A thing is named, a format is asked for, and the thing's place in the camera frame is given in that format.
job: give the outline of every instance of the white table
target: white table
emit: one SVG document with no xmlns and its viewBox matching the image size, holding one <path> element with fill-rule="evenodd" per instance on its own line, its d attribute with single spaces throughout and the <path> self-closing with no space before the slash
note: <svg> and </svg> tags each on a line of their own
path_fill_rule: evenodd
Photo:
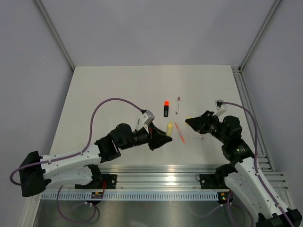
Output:
<svg viewBox="0 0 303 227">
<path fill-rule="evenodd" d="M 180 96 L 178 115 L 175 114 Z M 204 139 L 185 125 L 188 116 L 215 111 L 214 101 L 222 99 L 241 104 L 229 65 L 187 66 L 113 66 L 76 67 L 53 141 L 51 154 L 60 154 L 84 147 L 89 136 L 89 121 L 95 107 L 105 99 L 119 97 L 134 102 L 155 115 L 156 127 L 166 130 L 176 121 L 185 144 L 173 129 L 173 141 L 154 151 L 147 145 L 121 151 L 122 156 L 102 166 L 204 165 L 214 167 L 228 163 L 221 143 L 211 135 Z M 164 101 L 170 102 L 169 117 L 163 117 Z M 112 101 L 96 114 L 92 142 L 106 136 L 120 123 L 135 129 L 140 112 L 132 106 Z M 253 150 L 252 138 L 244 112 L 228 106 L 226 115 L 240 119 L 242 136 Z"/>
</svg>

